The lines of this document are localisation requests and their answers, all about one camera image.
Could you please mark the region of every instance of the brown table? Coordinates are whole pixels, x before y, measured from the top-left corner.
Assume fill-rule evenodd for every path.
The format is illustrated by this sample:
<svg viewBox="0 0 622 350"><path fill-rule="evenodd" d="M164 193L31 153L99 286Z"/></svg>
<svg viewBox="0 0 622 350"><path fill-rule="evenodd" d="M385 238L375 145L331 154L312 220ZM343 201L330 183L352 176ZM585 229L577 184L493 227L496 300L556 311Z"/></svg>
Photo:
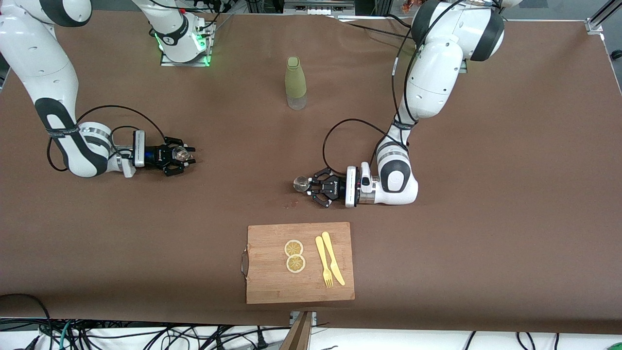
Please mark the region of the brown table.
<svg viewBox="0 0 622 350"><path fill-rule="evenodd" d="M389 124L399 38L320 16L236 16L212 67L160 68L148 30L140 13L103 11L58 28L80 78L78 114L137 108L196 146L199 163L172 178L57 173L10 75L0 94L0 293L37 295L54 318L286 324L290 310L310 308L335 327L622 331L622 98L600 38L581 22L507 23L499 52L471 64L411 137L417 201L356 209L322 209L291 182L323 168L336 122ZM307 75L302 111L285 103L290 55ZM91 118L159 142L125 111ZM328 142L330 163L368 159L378 136L344 125ZM351 222L356 300L244 303L248 225L329 221ZM26 304L0 313L33 315Z"/></svg>

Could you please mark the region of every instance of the knife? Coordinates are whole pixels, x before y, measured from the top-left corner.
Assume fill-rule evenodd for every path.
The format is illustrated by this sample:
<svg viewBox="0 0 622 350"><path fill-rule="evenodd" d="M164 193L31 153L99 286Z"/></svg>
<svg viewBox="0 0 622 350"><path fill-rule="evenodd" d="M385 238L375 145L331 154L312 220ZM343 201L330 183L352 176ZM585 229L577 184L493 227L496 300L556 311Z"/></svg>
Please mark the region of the knife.
<svg viewBox="0 0 622 350"><path fill-rule="evenodd" d="M344 286L346 282L343 280L341 276L341 271L339 271L339 266L337 266L337 260L335 259L335 253L333 252L333 244L330 241L330 235L328 232L322 232L322 239L324 239L324 245L326 245L326 249L328 250L328 254L330 255L330 270L333 272L333 275L339 281L339 284Z"/></svg>

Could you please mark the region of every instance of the metal handle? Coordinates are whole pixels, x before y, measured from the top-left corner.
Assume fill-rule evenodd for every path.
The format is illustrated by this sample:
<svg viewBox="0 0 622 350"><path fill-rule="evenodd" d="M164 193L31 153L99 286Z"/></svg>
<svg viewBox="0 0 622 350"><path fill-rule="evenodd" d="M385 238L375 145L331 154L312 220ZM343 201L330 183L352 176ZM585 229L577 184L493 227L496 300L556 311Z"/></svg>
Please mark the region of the metal handle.
<svg viewBox="0 0 622 350"><path fill-rule="evenodd" d="M248 261L248 244L246 245L246 247L244 247L244 251L242 252L242 267L241 267L242 276L244 276L244 280L248 280L248 269L246 269L246 273L244 273L244 257L246 257L246 260Z"/></svg>

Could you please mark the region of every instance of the wooden cutting board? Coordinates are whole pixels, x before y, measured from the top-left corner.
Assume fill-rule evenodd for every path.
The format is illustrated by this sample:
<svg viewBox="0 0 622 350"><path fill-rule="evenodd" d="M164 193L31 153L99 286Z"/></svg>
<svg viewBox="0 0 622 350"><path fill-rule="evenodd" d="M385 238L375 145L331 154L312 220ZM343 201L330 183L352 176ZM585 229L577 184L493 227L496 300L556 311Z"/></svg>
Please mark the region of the wooden cutting board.
<svg viewBox="0 0 622 350"><path fill-rule="evenodd" d="M315 238L330 234L335 258L345 285L333 276L333 288L327 288L322 277L322 261ZM288 271L285 244L292 239L303 245L305 268L299 273ZM352 244L349 222L316 224L257 225L248 227L248 274L246 303L303 303L354 299ZM326 250L330 268L330 256Z"/></svg>

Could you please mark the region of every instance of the bottle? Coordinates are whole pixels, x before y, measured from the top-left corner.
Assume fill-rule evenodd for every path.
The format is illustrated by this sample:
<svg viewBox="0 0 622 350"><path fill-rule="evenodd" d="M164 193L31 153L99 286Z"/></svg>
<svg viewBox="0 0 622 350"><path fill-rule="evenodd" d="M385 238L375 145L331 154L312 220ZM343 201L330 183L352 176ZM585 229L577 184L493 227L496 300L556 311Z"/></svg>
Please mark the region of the bottle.
<svg viewBox="0 0 622 350"><path fill-rule="evenodd" d="M287 59L285 93L287 104L291 109L301 110L307 105L307 82L300 66L300 59L296 56Z"/></svg>

